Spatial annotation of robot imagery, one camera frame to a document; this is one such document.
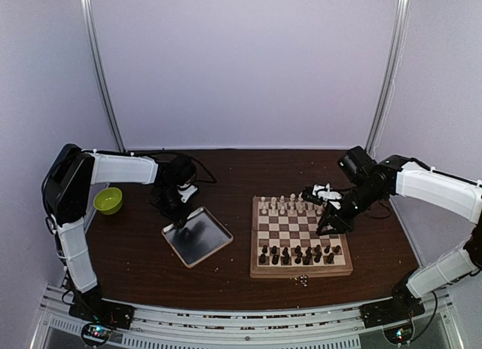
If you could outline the wooden chess board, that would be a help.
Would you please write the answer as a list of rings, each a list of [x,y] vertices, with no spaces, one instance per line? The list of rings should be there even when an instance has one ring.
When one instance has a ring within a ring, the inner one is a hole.
[[[307,203],[294,197],[253,197],[252,198],[252,238],[250,277],[256,279],[281,279],[298,276],[308,277],[342,277],[349,276],[353,272],[353,265],[346,236],[344,234],[331,234],[319,236],[316,233],[322,208],[315,204]],[[304,265],[306,248],[312,247],[313,260],[316,256],[315,247],[322,247],[321,262]],[[263,245],[268,246],[265,254],[265,265],[258,264],[258,257],[262,254]],[[299,265],[294,263],[297,253],[294,249],[301,247],[303,255]],[[331,246],[329,253],[324,253],[327,245]],[[340,245],[338,254],[334,253],[334,263],[329,265],[326,258],[332,252],[332,248]],[[277,246],[279,262],[272,265],[272,246]],[[291,264],[282,264],[282,251],[289,249]]]

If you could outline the black chess piece corner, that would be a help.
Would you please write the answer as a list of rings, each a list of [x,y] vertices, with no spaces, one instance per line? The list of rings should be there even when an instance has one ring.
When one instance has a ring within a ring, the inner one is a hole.
[[[266,261],[267,261],[267,257],[264,253],[262,253],[261,255],[259,255],[258,257],[258,264],[259,265],[265,265],[266,264]]]

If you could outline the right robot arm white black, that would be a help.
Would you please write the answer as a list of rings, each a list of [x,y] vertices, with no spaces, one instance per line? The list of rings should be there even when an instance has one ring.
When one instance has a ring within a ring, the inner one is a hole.
[[[317,234],[348,233],[354,220],[375,202],[391,198],[411,238],[435,248],[424,264],[392,292],[386,313],[403,319],[415,299],[481,272],[481,183],[442,172],[417,158],[391,155],[375,161],[357,145],[337,162],[351,183],[345,191],[325,183],[308,188],[305,198],[324,207]]]

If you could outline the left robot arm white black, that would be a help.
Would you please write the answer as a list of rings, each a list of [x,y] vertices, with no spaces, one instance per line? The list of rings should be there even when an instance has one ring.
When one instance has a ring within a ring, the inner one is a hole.
[[[88,150],[68,143],[41,184],[46,223],[69,276],[75,304],[93,322],[108,316],[108,305],[102,300],[86,239],[87,212],[97,199],[92,188],[121,183],[149,186],[151,205],[180,228],[188,220],[192,198],[198,193],[198,171],[207,174],[206,183],[217,182],[197,158],[181,152],[168,154],[172,159],[162,161],[156,151]]]

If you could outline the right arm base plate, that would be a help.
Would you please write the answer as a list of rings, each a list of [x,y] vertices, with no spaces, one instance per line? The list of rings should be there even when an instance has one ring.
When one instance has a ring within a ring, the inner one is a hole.
[[[411,308],[398,308],[393,300],[364,304],[359,309],[366,329],[408,320],[426,312],[421,303],[415,304]]]

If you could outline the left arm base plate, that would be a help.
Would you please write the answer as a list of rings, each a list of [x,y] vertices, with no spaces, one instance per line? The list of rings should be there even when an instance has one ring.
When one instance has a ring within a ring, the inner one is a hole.
[[[135,313],[131,305],[102,301],[100,311],[94,314],[83,304],[74,303],[69,308],[69,315],[88,322],[99,323],[116,329],[129,329]]]

